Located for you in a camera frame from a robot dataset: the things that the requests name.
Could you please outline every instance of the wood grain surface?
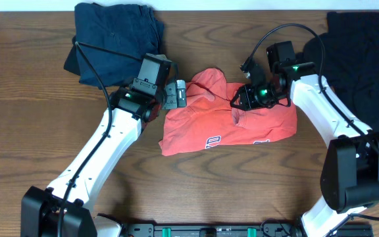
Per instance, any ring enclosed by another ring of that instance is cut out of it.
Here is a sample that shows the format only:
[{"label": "wood grain surface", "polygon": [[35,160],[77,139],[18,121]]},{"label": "wood grain surface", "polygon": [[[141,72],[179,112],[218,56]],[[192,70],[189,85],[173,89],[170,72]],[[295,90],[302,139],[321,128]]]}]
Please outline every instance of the wood grain surface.
[{"label": "wood grain surface", "polygon": [[[247,82],[239,70],[259,38],[296,22],[321,34],[324,11],[159,12],[164,47],[189,81],[209,67],[229,82]],[[30,186],[45,188],[93,134],[105,101],[63,70],[75,34],[74,13],[0,13],[0,236],[18,236],[20,201]],[[308,32],[287,28],[265,47],[292,40],[302,50]],[[298,110],[298,131],[271,144],[214,147],[163,157],[165,112],[131,146],[106,181],[94,214],[158,223],[255,223],[293,220],[320,197],[326,147]],[[366,211],[379,216],[379,204]],[[379,223],[372,223],[379,236]]]}]

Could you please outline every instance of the camera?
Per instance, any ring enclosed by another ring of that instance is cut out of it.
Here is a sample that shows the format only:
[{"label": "camera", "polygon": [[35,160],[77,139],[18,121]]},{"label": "camera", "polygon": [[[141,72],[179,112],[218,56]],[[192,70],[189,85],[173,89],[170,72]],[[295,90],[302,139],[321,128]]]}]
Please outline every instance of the camera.
[{"label": "camera", "polygon": [[111,95],[113,105],[133,114],[136,119],[150,122],[161,109],[186,106],[186,87],[178,79],[178,66],[164,55],[144,56],[139,74],[127,88]]},{"label": "camera", "polygon": [[[315,73],[314,63],[296,59],[291,41],[275,43],[267,47],[266,52],[272,78],[267,82],[261,66],[248,57],[241,65],[241,70],[251,83],[237,90],[230,101],[231,107],[244,111],[271,109],[275,105],[289,107],[291,82]],[[282,99],[286,99],[286,104],[280,102]]]}]

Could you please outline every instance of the red shirt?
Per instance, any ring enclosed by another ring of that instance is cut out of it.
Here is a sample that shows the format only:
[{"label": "red shirt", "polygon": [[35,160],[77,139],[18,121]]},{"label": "red shirt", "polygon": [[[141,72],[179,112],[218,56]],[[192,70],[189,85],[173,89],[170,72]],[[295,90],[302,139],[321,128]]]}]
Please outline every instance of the red shirt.
[{"label": "red shirt", "polygon": [[229,102],[242,83],[226,83],[220,70],[200,72],[186,84],[187,107],[168,112],[163,155],[199,151],[216,145],[275,142],[296,133],[295,105],[242,111]]}]

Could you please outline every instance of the black cable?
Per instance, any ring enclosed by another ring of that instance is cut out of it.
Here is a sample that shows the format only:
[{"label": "black cable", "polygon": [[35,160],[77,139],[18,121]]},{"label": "black cable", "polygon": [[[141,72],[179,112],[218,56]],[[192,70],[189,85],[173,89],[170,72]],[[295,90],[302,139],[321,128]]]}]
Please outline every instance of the black cable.
[{"label": "black cable", "polygon": [[108,50],[108,49],[103,49],[101,47],[90,45],[90,44],[86,44],[86,43],[82,43],[82,42],[76,42],[76,47],[78,45],[77,43],[79,45],[83,45],[83,46],[86,46],[86,47],[89,47],[89,48],[92,48],[92,49],[97,49],[97,50],[100,50],[100,51],[103,51],[103,52],[106,52],[106,53],[112,53],[112,54],[115,54],[115,55],[127,57],[127,58],[133,59],[133,60],[138,61],[138,62],[142,62],[143,61],[143,59],[136,58],[136,57],[128,55],[126,53],[119,53],[119,52],[116,52],[116,51],[112,51],[112,50]]},{"label": "black cable", "polygon": [[353,220],[353,217],[351,218],[349,215],[344,218],[344,220],[342,222],[340,222],[337,226],[335,226],[332,230],[330,230],[326,235],[325,237],[330,237],[330,236],[334,236],[334,233],[335,231],[337,231],[338,229],[340,229],[344,224],[346,224],[349,219]]},{"label": "black cable", "polygon": [[[370,139],[368,138],[364,132],[362,132],[356,125],[353,124],[353,121],[351,121],[340,109],[339,107],[337,107],[337,105],[331,100],[331,98],[328,96],[327,92],[326,92],[326,88],[324,88],[324,86],[322,85],[322,72],[324,71],[324,60],[326,58],[326,51],[325,51],[325,46],[324,46],[324,43],[322,42],[320,36],[318,36],[312,29],[310,29],[309,27],[307,26],[304,26],[302,24],[296,24],[296,23],[289,23],[289,24],[283,24],[281,26],[278,26],[276,28],[274,28],[273,30],[269,31],[265,36],[263,36],[260,41],[258,42],[258,44],[255,46],[252,54],[249,56],[249,59],[247,60],[250,61],[256,50],[258,49],[258,47],[260,46],[260,44],[269,36],[271,35],[271,33],[281,29],[281,28],[285,28],[287,26],[296,26],[296,27],[300,27],[302,29],[306,29],[308,30],[310,33],[312,33],[312,35],[314,35],[315,38],[318,39],[318,41],[320,42],[321,44],[321,63],[320,63],[320,69],[319,69],[319,72],[318,72],[318,84],[320,86],[320,91],[321,93],[324,95],[324,97],[327,99],[327,101],[329,102],[329,104],[331,104],[331,106],[333,106],[333,108],[340,114],[340,116],[348,123],[349,126],[351,126],[360,136],[362,136],[366,142],[371,146],[371,148],[378,154],[378,157],[379,157],[379,148],[378,146]],[[362,214],[358,214],[358,213],[352,213],[350,215],[348,215],[348,218],[345,220],[347,222],[347,220],[350,218],[352,219],[353,217],[360,217],[360,218],[364,218],[364,219],[368,219],[368,220],[372,220],[372,221],[379,221],[379,217],[372,217],[372,216],[368,216],[368,215],[362,215]]]},{"label": "black cable", "polygon": [[72,178],[68,181],[68,186],[66,187],[65,194],[64,194],[63,200],[61,202],[61,208],[59,210],[58,228],[57,228],[57,236],[58,237],[62,237],[62,235],[63,235],[63,221],[64,221],[65,204],[66,204],[66,201],[68,199],[68,196],[70,195],[71,189],[74,186],[78,175],[80,174],[82,169],[85,167],[87,162],[90,160],[91,156],[93,156],[93,154],[97,151],[99,146],[103,143],[103,141],[105,141],[106,137],[108,137],[108,138],[110,137],[109,131],[111,130],[111,126],[112,126],[112,107],[111,107],[111,102],[109,100],[108,91],[106,90],[105,85],[103,84],[99,75],[96,73],[96,70],[93,68],[93,66],[89,62],[89,59],[84,54],[80,45],[84,45],[84,46],[88,46],[88,47],[91,45],[86,45],[84,43],[76,42],[76,47],[77,47],[78,51],[80,52],[81,56],[83,56],[83,59],[85,60],[87,65],[90,67],[91,71],[94,73],[97,81],[99,82],[100,86],[102,87],[102,91],[103,91],[103,94],[105,94],[105,99],[106,99],[106,103],[107,103],[107,107],[108,107],[109,119],[108,119],[108,125],[106,127],[106,131],[102,134],[101,139],[98,141],[98,143],[95,145],[95,147],[90,151],[89,155],[84,159],[83,163],[78,167],[77,171],[74,173]]},{"label": "black cable", "polygon": [[263,234],[266,234],[265,231],[263,230],[263,228],[264,228],[264,224],[265,224],[267,221],[276,221],[276,222],[282,227],[283,231],[284,231],[288,236],[290,236],[289,232],[286,231],[286,229],[283,227],[282,223],[280,223],[280,221],[278,221],[278,220],[276,220],[276,219],[274,219],[274,218],[268,218],[267,220],[265,220],[265,221],[263,221],[263,222],[261,223],[261,225],[260,225],[260,231],[262,231]]}]

